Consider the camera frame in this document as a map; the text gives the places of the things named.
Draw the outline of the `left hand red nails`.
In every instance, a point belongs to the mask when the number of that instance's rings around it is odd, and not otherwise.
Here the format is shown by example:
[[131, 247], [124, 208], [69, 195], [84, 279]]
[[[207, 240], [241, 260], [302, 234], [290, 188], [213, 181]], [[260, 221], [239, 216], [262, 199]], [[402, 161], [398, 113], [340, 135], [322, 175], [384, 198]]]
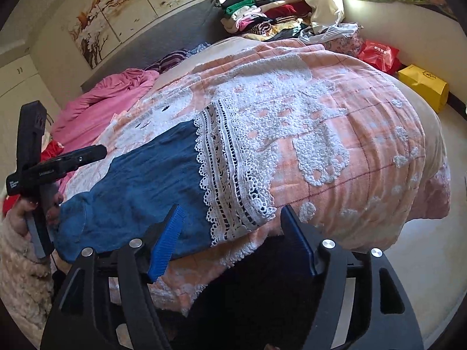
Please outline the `left hand red nails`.
[[[58, 192], [52, 199], [51, 207], [45, 213], [46, 224], [49, 227], [59, 226], [62, 202], [63, 195]], [[38, 209], [37, 203], [27, 198], [20, 197], [7, 213], [6, 219], [14, 232], [22, 237], [26, 237], [29, 235], [28, 219]]]

